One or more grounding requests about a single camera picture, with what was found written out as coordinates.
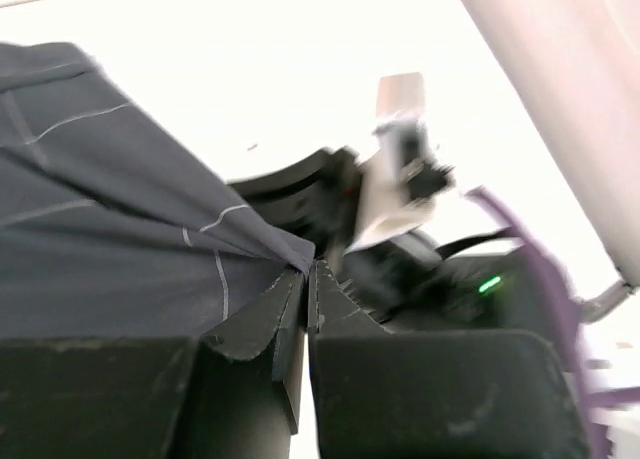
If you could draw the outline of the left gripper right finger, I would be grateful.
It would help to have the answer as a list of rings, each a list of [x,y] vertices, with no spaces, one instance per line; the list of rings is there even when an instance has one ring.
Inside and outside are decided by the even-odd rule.
[[[513,330],[384,330],[317,262],[309,360],[324,458],[586,458],[551,346]]]

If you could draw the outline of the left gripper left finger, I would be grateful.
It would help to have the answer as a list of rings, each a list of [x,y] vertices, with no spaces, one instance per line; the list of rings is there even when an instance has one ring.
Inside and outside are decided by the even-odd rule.
[[[5,458],[285,458],[297,432],[306,281],[285,271],[197,339],[1,343]]]

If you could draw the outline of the dark grey checked pillowcase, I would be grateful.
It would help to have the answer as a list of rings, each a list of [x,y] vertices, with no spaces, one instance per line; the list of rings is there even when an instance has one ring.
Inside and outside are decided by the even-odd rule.
[[[79,48],[2,45],[3,337],[195,337],[313,255]]]

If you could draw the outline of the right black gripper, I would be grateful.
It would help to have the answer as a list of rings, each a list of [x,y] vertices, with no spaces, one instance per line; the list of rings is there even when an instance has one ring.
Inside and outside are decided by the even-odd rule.
[[[512,227],[440,245],[410,211],[395,211],[376,173],[347,149],[321,149],[232,188],[267,222],[304,237],[340,287],[381,325],[553,332],[547,276],[558,268]]]

